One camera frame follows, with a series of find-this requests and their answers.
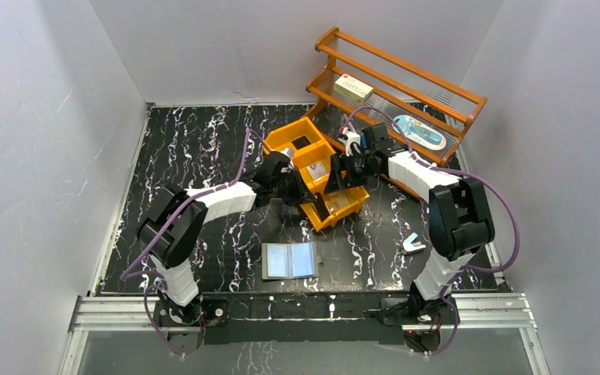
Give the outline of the grey card holder wallet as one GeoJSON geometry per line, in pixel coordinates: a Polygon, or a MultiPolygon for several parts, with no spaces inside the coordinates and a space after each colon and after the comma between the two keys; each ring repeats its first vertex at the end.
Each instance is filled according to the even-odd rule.
{"type": "Polygon", "coordinates": [[[316,242],[262,244],[262,279],[294,280],[317,277],[323,257],[316,242]]]}

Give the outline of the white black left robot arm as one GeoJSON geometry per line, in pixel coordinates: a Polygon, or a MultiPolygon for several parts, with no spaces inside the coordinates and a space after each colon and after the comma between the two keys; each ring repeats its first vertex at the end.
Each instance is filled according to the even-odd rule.
{"type": "Polygon", "coordinates": [[[166,187],[154,200],[137,229],[137,239],[152,257],[163,294],[173,302],[171,313],[180,323],[192,325],[202,315],[189,257],[203,225],[249,213],[276,198],[290,206],[316,200],[291,158],[281,152],[270,152],[259,166],[240,172],[232,182],[187,190],[166,187]]]}

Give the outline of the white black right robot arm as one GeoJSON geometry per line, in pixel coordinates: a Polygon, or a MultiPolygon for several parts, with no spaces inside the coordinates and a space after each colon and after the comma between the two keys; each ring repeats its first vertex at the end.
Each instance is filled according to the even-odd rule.
{"type": "Polygon", "coordinates": [[[429,323],[440,312],[437,299],[447,294],[452,277],[495,237],[483,184],[431,166],[392,140],[383,124],[359,133],[343,127],[337,140],[345,150],[330,158],[325,193],[358,187],[370,177],[385,175],[429,205],[432,249],[412,283],[414,298],[409,301],[409,315],[418,323],[429,323]]]}

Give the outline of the black credit card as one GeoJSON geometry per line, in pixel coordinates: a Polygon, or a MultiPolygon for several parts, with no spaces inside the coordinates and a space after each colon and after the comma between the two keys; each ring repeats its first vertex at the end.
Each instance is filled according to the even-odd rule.
{"type": "Polygon", "coordinates": [[[296,150],[300,150],[309,146],[311,141],[305,135],[302,135],[301,137],[294,139],[291,143],[296,150]]]}

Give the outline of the orange wooden shelf rack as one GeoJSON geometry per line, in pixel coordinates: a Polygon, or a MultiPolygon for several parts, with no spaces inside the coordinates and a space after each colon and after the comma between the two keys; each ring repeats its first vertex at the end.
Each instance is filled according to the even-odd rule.
{"type": "MultiPolygon", "coordinates": [[[[346,118],[336,124],[332,134],[322,133],[336,154],[345,150],[338,142],[343,126],[359,133],[365,127],[382,123],[396,143],[416,152],[440,171],[465,179],[463,173],[450,170],[447,165],[487,98],[451,84],[337,27],[318,39],[315,49],[327,55],[327,64],[306,86],[306,90],[317,97],[316,104],[306,116],[312,119],[327,104],[346,113],[346,118]],[[364,104],[334,92],[334,82],[344,73],[373,87],[373,94],[364,104]],[[432,151],[411,141],[393,120],[399,115],[409,115],[426,124],[443,135],[447,145],[440,151],[432,151]]],[[[374,177],[383,177],[422,200],[408,187],[385,175],[374,177]]]]}

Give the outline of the yellow plastic triple bin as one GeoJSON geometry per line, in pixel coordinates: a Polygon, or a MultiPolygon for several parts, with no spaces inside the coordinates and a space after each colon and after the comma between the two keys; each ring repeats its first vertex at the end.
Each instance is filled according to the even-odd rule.
{"type": "Polygon", "coordinates": [[[370,198],[363,186],[325,192],[330,157],[336,152],[310,118],[305,116],[272,130],[265,137],[265,143],[272,150],[285,152],[290,156],[302,181],[316,197],[314,202],[300,205],[315,231],[334,227],[345,217],[360,213],[366,200],[370,198]]]}

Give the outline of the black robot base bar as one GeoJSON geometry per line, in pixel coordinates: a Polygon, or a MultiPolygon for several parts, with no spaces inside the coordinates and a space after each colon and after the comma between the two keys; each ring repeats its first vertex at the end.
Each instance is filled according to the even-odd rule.
{"type": "Polygon", "coordinates": [[[428,330],[414,318],[404,291],[206,293],[207,342],[374,341],[398,345],[410,330],[428,330]]]}

